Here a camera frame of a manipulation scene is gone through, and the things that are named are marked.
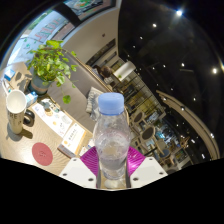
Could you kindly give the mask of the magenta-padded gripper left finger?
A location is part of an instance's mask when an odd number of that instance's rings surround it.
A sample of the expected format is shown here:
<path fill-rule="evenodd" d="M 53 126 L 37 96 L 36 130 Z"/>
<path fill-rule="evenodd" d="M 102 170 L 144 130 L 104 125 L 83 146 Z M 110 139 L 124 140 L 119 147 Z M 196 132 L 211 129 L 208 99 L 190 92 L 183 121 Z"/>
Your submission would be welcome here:
<path fill-rule="evenodd" d="M 80 158 L 72 158 L 60 177 L 84 188 L 97 189 L 100 186 L 100 166 L 96 148 L 90 148 Z"/>

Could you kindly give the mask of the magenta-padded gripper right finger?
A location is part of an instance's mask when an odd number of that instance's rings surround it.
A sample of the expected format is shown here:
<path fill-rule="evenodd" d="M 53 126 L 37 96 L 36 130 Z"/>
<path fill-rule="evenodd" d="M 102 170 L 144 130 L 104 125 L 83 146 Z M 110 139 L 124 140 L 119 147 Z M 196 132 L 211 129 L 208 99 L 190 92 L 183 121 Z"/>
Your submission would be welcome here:
<path fill-rule="evenodd" d="M 135 148 L 129 147 L 126 160 L 128 188 L 140 188 L 166 176 L 166 171 L 154 157 L 145 157 Z"/>

